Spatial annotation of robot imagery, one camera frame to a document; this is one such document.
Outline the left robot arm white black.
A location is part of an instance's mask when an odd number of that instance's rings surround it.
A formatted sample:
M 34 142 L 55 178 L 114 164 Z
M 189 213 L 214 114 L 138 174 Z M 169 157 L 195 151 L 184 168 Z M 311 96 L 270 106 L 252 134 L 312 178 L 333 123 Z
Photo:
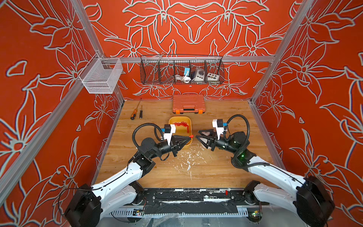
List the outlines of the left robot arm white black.
M 160 133 L 161 136 L 158 141 L 148 137 L 138 144 L 136 134 L 146 126 L 152 126 L 154 133 Z M 160 128 L 154 123 L 145 123 L 133 131 L 131 138 L 137 152 L 127 162 L 126 168 L 98 184 L 73 188 L 75 194 L 63 213 L 72 227 L 95 227 L 105 215 L 117 208 L 133 202 L 139 203 L 144 199 L 144 189 L 138 180 L 154 168 L 154 159 L 170 154 L 177 156 L 193 137 L 177 135 L 174 124 Z

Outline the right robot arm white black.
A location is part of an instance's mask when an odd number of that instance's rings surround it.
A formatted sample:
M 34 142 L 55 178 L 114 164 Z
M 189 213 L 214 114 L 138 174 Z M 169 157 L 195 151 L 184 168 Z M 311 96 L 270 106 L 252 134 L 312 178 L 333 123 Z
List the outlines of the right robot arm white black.
M 205 148 L 232 153 L 231 164 L 235 168 L 276 185 L 269 188 L 259 181 L 251 181 L 244 189 L 246 203 L 267 202 L 291 211 L 310 227 L 328 226 L 335 204 L 321 180 L 290 173 L 249 151 L 251 127 L 244 115 L 235 114 L 227 122 L 214 119 L 212 126 L 209 130 L 199 130 L 196 137 Z

